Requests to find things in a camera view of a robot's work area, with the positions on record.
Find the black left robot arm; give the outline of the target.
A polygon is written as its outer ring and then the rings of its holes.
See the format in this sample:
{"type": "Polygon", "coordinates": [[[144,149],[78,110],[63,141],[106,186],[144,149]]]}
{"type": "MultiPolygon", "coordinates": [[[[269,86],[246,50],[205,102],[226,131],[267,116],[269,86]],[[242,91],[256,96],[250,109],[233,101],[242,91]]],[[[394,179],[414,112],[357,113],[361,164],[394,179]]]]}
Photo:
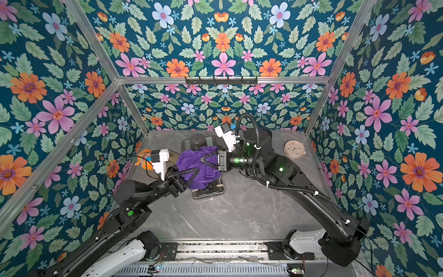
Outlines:
{"type": "Polygon", "coordinates": [[[80,277],[115,244],[134,233],[151,215],[149,205],[187,190],[199,169],[178,171],[169,167],[165,178],[150,184],[124,180],[113,195],[118,207],[110,212],[102,228],[72,253],[45,270],[35,270],[30,277],[80,277]]]}

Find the silver espresso coffee machine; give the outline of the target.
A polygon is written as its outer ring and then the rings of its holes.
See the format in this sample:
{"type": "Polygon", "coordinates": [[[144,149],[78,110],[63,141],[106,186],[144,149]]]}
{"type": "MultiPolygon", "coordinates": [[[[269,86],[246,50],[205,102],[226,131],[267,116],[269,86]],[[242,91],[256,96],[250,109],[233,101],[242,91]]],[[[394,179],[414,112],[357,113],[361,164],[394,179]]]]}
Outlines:
{"type": "Polygon", "coordinates": [[[195,200],[224,194],[218,152],[219,147],[213,136],[197,133],[182,142],[177,166],[180,171],[188,171],[183,179],[195,200]]]}

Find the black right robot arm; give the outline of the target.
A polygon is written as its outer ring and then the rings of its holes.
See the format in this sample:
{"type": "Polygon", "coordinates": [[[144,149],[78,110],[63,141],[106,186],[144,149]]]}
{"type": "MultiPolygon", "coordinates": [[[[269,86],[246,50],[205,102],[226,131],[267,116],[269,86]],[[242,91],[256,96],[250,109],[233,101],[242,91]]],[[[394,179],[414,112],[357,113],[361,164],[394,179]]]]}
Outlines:
{"type": "Polygon", "coordinates": [[[272,144],[272,131],[260,127],[250,114],[241,115],[239,120],[246,118],[251,121],[252,128],[244,132],[228,123],[215,128],[225,147],[216,145],[213,136],[196,135],[190,141],[191,150],[206,150],[201,162],[219,173],[239,169],[247,178],[290,195],[317,220],[321,225],[318,230],[289,231],[281,247],[287,258],[295,260],[306,253],[321,252],[332,263],[342,267],[350,265],[360,254],[369,221],[339,208],[290,159],[289,153],[301,150],[301,145],[285,145],[285,154],[277,154],[272,144]]]}

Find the purple microfiber cloth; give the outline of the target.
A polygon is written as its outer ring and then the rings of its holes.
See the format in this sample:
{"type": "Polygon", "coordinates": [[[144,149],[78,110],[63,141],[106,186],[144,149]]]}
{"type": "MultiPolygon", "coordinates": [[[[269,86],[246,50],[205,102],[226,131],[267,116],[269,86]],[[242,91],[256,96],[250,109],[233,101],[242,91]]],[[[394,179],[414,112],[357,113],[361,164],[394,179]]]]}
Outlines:
{"type": "MultiPolygon", "coordinates": [[[[199,150],[211,152],[214,150],[218,150],[217,146],[207,146],[201,147],[199,150]]],[[[200,172],[193,179],[193,181],[189,184],[188,188],[190,190],[196,189],[204,189],[206,188],[210,182],[219,179],[222,174],[218,170],[217,166],[207,166],[200,162],[200,154],[199,150],[187,150],[181,153],[177,161],[177,167],[179,171],[188,170],[193,168],[199,168],[200,172]]]]}

